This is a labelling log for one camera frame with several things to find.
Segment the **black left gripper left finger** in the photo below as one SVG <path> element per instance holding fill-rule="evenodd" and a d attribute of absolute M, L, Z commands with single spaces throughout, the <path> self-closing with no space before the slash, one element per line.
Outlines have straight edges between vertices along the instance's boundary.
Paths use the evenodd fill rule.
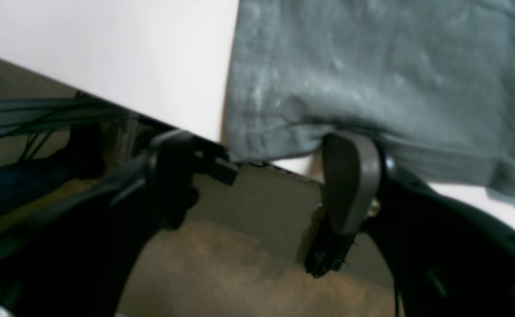
<path fill-rule="evenodd" d="M 0 234 L 0 317 L 113 317 L 143 247 L 195 205 L 194 172 L 195 136 L 167 132 Z"/>

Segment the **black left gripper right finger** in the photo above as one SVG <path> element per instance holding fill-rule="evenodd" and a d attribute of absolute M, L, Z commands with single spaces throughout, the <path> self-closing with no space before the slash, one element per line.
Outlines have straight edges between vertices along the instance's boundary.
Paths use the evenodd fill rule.
<path fill-rule="evenodd" d="M 434 191 L 365 135 L 334 132 L 322 145 L 326 214 L 304 261 L 338 271 L 366 232 L 407 317 L 515 317 L 515 229 Z"/>

